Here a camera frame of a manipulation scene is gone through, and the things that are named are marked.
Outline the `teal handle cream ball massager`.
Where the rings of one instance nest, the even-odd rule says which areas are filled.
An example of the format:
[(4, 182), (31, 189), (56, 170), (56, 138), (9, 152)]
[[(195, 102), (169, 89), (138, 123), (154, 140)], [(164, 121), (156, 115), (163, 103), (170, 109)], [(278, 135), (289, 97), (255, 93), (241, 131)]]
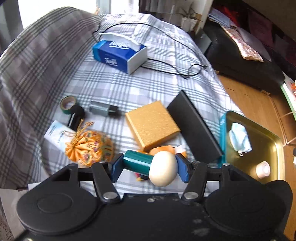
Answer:
[(153, 185), (164, 187), (171, 184), (178, 173), (175, 155), (160, 151), (154, 156), (128, 150), (123, 156), (123, 166), (129, 171), (148, 176)]

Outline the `orange embroidered pouch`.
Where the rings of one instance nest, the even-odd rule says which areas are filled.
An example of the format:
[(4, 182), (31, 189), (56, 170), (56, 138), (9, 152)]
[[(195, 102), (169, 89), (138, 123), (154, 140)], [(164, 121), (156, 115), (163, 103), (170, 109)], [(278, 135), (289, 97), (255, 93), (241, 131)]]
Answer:
[(91, 130), (93, 124), (93, 121), (81, 120), (74, 138), (66, 144), (65, 155), (81, 167), (91, 167), (94, 163), (109, 163), (114, 155), (111, 138), (103, 132)]

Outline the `green tape roll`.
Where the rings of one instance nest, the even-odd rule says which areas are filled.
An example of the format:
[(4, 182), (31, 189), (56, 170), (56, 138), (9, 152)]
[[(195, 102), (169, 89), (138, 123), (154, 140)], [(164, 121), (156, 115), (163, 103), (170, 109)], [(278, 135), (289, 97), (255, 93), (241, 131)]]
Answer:
[(76, 97), (68, 95), (60, 101), (60, 109), (64, 114), (71, 114), (73, 106), (77, 103)]

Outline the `long black box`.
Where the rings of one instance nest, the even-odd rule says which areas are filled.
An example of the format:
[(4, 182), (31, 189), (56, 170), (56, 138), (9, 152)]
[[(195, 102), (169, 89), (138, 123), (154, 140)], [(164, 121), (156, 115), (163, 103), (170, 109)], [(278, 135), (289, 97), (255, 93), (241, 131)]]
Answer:
[(222, 157), (218, 141), (183, 90), (171, 101), (167, 110), (196, 161), (209, 164)]

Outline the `gold cardboard box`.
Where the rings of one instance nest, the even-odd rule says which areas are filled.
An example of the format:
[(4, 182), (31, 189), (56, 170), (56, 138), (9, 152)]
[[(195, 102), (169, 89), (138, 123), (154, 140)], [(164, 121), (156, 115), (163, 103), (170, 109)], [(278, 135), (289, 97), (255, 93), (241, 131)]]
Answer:
[(126, 122), (139, 149), (149, 152), (174, 138), (180, 129), (160, 101), (125, 113)]

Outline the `light blue face mask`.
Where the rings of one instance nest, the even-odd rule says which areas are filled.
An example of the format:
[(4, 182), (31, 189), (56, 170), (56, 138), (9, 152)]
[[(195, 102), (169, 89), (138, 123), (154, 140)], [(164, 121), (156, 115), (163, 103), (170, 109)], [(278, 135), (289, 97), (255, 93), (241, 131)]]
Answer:
[(228, 132), (233, 149), (243, 157), (245, 153), (252, 151), (252, 146), (246, 128), (239, 123), (232, 123)]

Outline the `grey black small bottle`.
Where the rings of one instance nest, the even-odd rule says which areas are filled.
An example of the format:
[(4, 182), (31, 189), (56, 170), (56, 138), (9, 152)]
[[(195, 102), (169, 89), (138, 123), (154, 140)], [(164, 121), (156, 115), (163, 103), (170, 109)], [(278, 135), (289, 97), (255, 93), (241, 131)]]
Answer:
[(92, 101), (89, 104), (89, 111), (101, 116), (121, 116), (118, 106)]

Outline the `white tube black cap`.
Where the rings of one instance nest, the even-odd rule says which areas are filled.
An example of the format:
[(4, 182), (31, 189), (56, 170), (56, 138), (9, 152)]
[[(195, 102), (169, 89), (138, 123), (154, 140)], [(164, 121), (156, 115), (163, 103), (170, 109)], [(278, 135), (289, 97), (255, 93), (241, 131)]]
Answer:
[(70, 119), (68, 124), (53, 121), (48, 130), (46, 131), (44, 138), (57, 147), (60, 151), (65, 152), (66, 144), (71, 142), (74, 138), (74, 134), (78, 130), (81, 120), (85, 117), (84, 109), (75, 104), (70, 108)]

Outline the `teal gold metal tray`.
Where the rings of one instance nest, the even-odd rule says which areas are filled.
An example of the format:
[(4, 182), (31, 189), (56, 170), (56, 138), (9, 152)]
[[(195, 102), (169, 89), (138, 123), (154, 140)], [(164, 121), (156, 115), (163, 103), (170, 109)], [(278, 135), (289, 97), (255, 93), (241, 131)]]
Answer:
[[(239, 123), (246, 128), (252, 150), (240, 156), (230, 143), (229, 131), (233, 123)], [(285, 179), (285, 157), (280, 138), (253, 122), (252, 120), (234, 112), (224, 113), (220, 119), (220, 147), (223, 156), (218, 165), (230, 163), (261, 183)], [(256, 166), (266, 161), (270, 166), (270, 175), (259, 178)]]

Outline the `plaid grey bed cover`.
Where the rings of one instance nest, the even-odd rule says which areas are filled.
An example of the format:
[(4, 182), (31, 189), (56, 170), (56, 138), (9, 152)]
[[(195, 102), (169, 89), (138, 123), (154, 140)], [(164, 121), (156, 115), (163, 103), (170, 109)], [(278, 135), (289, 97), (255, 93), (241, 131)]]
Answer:
[[(131, 75), (96, 61), (92, 47), (102, 31), (120, 33), (147, 46), (149, 60)], [(211, 64), (183, 30), (148, 14), (93, 15), (56, 9), (23, 30), (1, 56), (1, 188), (45, 180), (70, 163), (44, 139), (53, 121), (66, 124), (60, 109), (72, 95), (128, 112), (184, 90), (215, 138), (220, 118), (239, 108)]]

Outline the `white medical tape roll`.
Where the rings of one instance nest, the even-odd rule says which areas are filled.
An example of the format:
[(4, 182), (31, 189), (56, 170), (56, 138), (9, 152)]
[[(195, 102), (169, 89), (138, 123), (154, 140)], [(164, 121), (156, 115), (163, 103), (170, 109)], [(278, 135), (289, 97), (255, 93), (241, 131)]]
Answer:
[(270, 165), (267, 161), (260, 162), (256, 165), (255, 173), (259, 179), (269, 177), (271, 172)]

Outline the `blue Tempo tissue box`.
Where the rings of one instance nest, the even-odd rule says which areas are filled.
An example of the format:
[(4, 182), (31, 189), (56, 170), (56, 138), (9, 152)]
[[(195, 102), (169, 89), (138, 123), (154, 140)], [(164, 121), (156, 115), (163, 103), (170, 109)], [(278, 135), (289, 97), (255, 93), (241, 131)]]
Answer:
[(132, 74), (147, 61), (147, 46), (118, 33), (99, 33), (99, 41), (92, 47), (94, 59)]

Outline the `floral cloth on sofa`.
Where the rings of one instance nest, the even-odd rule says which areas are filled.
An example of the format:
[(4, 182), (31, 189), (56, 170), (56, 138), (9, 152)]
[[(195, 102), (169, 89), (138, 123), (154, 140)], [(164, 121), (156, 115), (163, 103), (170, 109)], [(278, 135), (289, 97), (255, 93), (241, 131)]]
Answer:
[(224, 26), (221, 26), (221, 28), (235, 42), (243, 59), (263, 62), (263, 59), (260, 56), (260, 54), (243, 40), (240, 33), (235, 28)]

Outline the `potted plant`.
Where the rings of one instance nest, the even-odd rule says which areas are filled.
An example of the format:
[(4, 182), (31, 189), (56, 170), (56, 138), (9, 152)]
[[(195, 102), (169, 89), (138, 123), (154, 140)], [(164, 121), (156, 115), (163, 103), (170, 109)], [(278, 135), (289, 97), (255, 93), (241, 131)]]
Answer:
[(187, 8), (185, 8), (185, 6), (179, 8), (179, 15), (182, 16), (181, 29), (187, 33), (195, 31), (199, 23), (202, 21), (202, 15), (197, 13), (193, 6), (194, 2), (191, 2)]

